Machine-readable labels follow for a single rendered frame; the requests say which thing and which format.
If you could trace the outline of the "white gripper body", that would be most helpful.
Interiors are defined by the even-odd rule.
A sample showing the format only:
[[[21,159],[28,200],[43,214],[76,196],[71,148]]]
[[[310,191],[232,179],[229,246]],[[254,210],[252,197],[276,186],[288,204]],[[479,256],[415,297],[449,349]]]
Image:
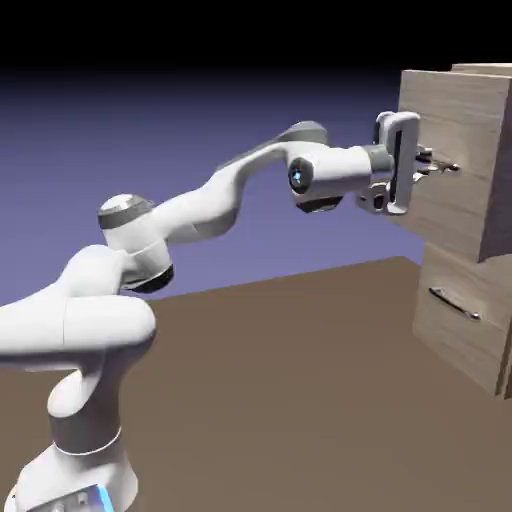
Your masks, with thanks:
[[[381,112],[375,121],[373,143],[384,145],[394,160],[389,181],[389,215],[408,211],[416,169],[420,116],[415,112]]]

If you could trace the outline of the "light wood drawer front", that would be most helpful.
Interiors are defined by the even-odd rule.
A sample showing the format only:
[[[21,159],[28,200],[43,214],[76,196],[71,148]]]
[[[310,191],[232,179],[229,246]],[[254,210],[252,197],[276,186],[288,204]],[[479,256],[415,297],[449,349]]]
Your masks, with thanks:
[[[512,77],[407,70],[399,108],[460,168],[421,179],[392,222],[473,262],[512,254]]]
[[[481,320],[444,304],[430,286],[445,288]],[[413,332],[487,393],[512,399],[512,254],[473,263],[425,245]]]

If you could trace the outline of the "light wood cabinet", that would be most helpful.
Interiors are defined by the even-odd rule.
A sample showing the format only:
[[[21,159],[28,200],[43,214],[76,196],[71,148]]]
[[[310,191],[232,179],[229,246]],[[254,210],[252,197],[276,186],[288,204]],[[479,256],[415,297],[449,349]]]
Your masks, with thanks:
[[[462,73],[462,74],[477,74],[477,75],[512,77],[512,64],[455,64],[455,65],[453,65],[451,71],[449,71],[449,72]],[[431,244],[437,248],[443,249],[453,255],[456,255],[461,259],[471,261],[467,258],[459,256],[456,253],[454,253],[452,251],[448,251],[448,250],[446,250],[440,246],[437,246],[433,243],[427,242],[425,240],[424,240],[424,242],[425,242],[425,245]]]

